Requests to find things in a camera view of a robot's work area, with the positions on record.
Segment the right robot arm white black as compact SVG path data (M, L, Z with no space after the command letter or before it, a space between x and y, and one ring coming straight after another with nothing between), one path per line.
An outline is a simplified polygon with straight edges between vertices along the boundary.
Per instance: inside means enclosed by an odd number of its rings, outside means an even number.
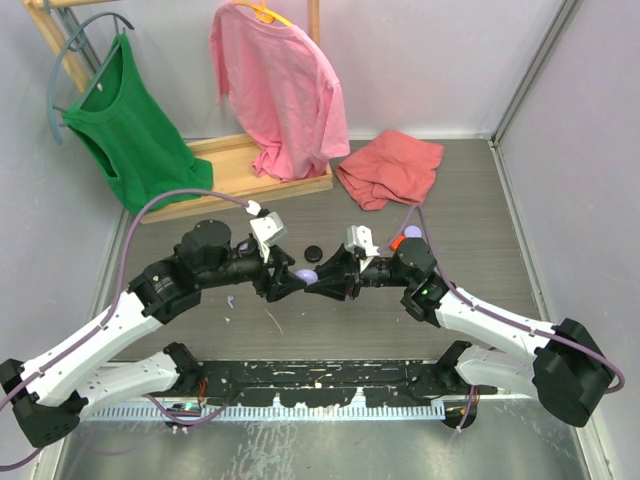
M404 238L389 257L363 257L341 246L314 270L306 292L344 301L363 288L401 287L401 304L415 320L483 342L456 349L438 370L444 390L492 386L537 400L556 419L585 426L615 378L587 328L566 318L559 324L500 309L455 287L437 270L427 242Z

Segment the lilac earbud charging case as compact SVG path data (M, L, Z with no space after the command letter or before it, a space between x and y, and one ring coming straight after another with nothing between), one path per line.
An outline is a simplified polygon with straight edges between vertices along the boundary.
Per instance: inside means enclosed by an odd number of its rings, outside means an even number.
M416 225L409 225L404 229L403 235L405 238L422 238L423 231Z

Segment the orange round charging case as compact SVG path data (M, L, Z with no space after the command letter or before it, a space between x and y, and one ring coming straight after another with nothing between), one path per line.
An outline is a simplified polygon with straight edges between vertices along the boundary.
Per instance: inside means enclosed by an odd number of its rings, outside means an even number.
M405 240L403 235L398 236L391 244L390 248L392 251L396 251L399 245Z

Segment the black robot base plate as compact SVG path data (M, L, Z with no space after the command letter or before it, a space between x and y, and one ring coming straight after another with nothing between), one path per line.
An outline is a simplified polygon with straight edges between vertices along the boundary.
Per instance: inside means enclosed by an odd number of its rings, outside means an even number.
M423 360L206 361L204 388L172 388L155 397L178 398L204 393L211 404L267 407L279 402L293 408L340 406L358 393L365 406L429 406L444 396L466 396L470 385L452 369Z

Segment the lilac round charging case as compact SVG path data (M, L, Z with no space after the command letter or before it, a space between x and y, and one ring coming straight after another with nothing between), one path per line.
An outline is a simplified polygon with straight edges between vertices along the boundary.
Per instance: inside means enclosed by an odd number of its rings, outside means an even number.
M319 281L318 274L311 269L300 269L295 272L295 275L302 281L305 282L307 286L313 285Z

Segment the black round charging case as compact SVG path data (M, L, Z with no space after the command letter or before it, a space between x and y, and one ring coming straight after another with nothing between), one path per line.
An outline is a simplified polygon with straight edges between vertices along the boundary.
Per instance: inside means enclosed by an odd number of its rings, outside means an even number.
M317 245L309 245L304 250L304 258L307 262L319 263L324 256L323 250Z

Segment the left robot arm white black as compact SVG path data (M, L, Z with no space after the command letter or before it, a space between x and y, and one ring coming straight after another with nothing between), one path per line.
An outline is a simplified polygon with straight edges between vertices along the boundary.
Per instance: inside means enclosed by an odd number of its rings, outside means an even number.
M119 402L134 389L194 393L200 372L181 346L119 373L98 370L136 340L198 306L203 290L249 282L257 295L275 302L304 288L288 270L294 259L278 245L286 235L279 215L268 213L249 225L249 236L233 246L225 223L199 222L171 256L146 267L108 309L74 334L26 362L2 363L1 386L32 447L55 443L106 401Z

